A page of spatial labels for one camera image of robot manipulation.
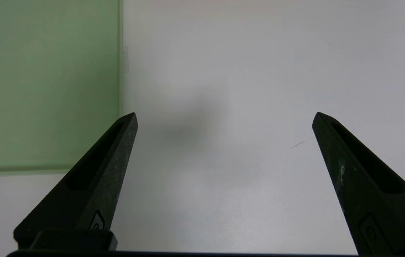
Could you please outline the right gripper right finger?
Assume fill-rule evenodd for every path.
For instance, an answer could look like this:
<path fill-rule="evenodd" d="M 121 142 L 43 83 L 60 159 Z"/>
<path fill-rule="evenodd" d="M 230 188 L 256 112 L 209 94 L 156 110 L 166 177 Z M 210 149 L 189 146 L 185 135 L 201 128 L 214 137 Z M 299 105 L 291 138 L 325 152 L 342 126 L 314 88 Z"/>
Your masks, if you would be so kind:
<path fill-rule="evenodd" d="M 335 118 L 312 122 L 360 256 L 405 256 L 405 181 Z"/>

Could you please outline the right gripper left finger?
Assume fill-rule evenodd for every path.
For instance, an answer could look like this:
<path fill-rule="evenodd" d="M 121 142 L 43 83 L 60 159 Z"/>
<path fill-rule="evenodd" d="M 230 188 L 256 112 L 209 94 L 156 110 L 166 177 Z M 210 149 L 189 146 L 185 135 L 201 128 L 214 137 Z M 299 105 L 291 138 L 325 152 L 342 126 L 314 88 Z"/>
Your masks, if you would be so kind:
<path fill-rule="evenodd" d="M 122 116 L 14 229 L 20 250 L 45 230 L 109 230 L 133 148 L 138 120 Z"/>

